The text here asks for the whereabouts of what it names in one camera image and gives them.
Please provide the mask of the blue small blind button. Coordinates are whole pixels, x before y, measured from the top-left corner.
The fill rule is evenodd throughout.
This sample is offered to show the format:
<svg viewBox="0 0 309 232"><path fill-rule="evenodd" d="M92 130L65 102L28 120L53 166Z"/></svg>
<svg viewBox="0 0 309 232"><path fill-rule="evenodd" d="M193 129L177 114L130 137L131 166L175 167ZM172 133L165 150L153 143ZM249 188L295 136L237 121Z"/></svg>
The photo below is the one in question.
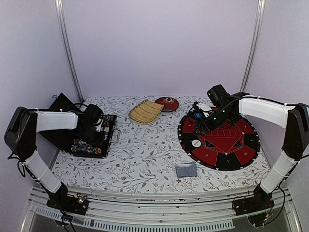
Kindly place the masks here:
<svg viewBox="0 0 309 232"><path fill-rule="evenodd" d="M201 113L194 113L194 117L199 119L202 118L202 114Z"/></svg>

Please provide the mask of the white dealer button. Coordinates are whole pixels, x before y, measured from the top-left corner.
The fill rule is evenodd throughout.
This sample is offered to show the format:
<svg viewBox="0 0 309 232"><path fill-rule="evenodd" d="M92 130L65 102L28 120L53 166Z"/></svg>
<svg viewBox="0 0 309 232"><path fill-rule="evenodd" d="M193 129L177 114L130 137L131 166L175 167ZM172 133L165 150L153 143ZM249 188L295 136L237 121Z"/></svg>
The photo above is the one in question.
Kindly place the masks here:
<svg viewBox="0 0 309 232"><path fill-rule="evenodd" d="M193 147L200 147L201 146L201 141L200 140L193 140L192 141L192 146Z"/></svg>

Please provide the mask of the woven bamboo tray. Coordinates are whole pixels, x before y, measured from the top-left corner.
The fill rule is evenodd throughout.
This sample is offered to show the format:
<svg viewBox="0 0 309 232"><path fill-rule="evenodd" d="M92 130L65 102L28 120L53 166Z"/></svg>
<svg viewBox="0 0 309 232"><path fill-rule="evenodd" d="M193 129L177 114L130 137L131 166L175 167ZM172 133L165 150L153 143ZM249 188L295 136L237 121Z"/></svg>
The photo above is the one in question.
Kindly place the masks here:
<svg viewBox="0 0 309 232"><path fill-rule="evenodd" d="M144 100L135 106L128 114L129 118L137 123L148 125L153 123L164 106L150 100Z"/></svg>

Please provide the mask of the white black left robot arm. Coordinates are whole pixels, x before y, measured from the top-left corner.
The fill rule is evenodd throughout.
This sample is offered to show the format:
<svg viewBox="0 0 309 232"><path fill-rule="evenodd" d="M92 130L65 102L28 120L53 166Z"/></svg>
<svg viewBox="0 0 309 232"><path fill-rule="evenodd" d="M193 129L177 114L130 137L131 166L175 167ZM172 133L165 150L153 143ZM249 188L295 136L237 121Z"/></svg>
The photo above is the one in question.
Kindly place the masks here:
<svg viewBox="0 0 309 232"><path fill-rule="evenodd" d="M59 109L16 108L4 135L6 145L12 153L9 159L16 159L34 176L48 192L54 194L53 202L62 210L72 205L67 188L62 184L41 158L36 145L37 134L42 131L75 131L75 137L99 146L104 133L98 130L103 111L96 105L86 106L84 111L71 107Z"/></svg>

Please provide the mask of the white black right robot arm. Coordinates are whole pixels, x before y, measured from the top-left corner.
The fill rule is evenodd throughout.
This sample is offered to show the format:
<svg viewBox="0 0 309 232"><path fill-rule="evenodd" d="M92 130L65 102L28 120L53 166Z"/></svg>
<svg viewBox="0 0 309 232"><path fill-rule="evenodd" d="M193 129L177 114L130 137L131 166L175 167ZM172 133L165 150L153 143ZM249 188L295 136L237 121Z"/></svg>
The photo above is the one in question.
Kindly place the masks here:
<svg viewBox="0 0 309 232"><path fill-rule="evenodd" d="M222 85L213 86L207 92L212 105L193 103L193 110L201 114L196 122L202 134L223 125L227 119L244 116L253 119L261 138L263 151L268 155L271 169L260 182L261 191L250 199L254 211L268 203L268 196L286 180L293 168L304 158L309 149L308 104L286 103L248 92L229 94Z"/></svg>

